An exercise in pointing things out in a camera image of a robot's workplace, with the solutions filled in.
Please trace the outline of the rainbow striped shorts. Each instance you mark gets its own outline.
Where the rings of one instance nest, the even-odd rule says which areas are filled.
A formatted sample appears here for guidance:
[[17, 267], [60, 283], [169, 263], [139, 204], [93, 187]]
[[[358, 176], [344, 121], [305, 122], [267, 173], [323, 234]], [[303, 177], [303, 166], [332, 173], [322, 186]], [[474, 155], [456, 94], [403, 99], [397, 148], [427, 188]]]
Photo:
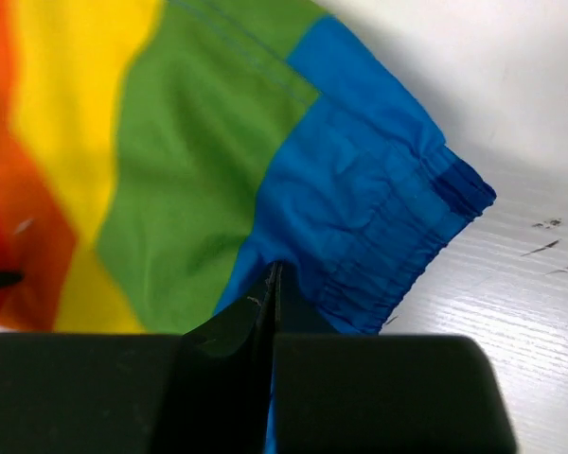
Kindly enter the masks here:
[[0, 325], [186, 333], [275, 262], [376, 333], [495, 200], [311, 1], [0, 1]]

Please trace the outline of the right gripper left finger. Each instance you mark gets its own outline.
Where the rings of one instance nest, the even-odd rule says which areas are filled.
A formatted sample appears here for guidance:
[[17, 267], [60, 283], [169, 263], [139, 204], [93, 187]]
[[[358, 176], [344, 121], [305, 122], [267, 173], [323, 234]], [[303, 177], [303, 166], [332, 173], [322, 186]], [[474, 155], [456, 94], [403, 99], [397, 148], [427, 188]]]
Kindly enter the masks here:
[[184, 335], [0, 333], [0, 453], [261, 452], [276, 278]]

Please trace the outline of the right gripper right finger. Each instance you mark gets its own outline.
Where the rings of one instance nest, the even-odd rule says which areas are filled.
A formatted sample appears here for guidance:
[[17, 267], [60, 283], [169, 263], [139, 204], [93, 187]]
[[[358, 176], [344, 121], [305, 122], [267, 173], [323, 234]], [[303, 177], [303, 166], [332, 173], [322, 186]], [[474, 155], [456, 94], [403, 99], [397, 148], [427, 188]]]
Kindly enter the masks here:
[[338, 333], [275, 281], [275, 453], [514, 453], [518, 444], [482, 348], [455, 335]]

